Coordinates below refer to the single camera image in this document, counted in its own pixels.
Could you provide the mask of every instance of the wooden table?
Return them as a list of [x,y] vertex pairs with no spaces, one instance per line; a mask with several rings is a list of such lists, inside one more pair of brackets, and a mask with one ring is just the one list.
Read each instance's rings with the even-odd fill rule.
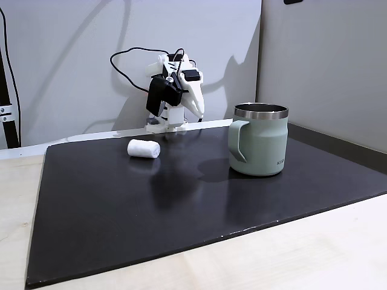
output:
[[[0,289],[24,289],[43,155],[0,160]],[[44,289],[387,289],[387,195]]]

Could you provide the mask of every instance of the white wall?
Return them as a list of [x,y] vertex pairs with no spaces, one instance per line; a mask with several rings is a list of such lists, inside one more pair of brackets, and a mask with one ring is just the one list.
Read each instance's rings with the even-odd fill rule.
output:
[[[134,46],[186,49],[204,74],[205,120],[229,117],[234,104],[255,98],[260,0],[1,0],[0,6],[24,146],[143,127],[146,94],[109,63],[112,53]],[[134,51],[115,62],[148,87],[145,67],[156,59],[156,53]],[[16,103],[9,78],[8,88]]]
[[387,152],[387,1],[263,0],[258,100]]

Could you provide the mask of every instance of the foam roll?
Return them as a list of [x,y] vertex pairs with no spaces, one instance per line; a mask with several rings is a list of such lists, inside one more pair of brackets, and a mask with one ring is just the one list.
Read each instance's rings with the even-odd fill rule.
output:
[[160,145],[155,141],[132,139],[128,144],[128,154],[135,157],[157,158]]

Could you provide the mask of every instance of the black board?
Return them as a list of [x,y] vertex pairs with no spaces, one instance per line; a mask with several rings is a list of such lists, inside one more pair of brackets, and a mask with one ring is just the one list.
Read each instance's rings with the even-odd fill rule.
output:
[[160,143],[155,160],[127,155],[134,137],[49,147],[26,287],[175,254],[387,191],[387,175],[291,138],[280,174],[242,175],[229,167],[227,130],[137,136]]

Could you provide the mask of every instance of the green mug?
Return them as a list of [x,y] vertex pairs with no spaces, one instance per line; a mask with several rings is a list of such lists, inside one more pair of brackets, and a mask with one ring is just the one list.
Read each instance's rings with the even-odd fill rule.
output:
[[279,173],[285,164],[288,114],[288,108],[278,105],[236,105],[229,127],[231,168],[254,176]]

